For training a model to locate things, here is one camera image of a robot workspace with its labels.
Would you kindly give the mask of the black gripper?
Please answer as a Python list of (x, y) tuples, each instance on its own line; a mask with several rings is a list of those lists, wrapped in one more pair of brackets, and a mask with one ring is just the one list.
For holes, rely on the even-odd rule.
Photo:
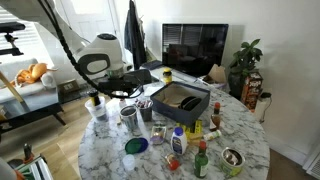
[(134, 98), (134, 93), (142, 93), (143, 86), (152, 82), (148, 69), (125, 73), (121, 78), (109, 78), (98, 83), (97, 90), (112, 98)]

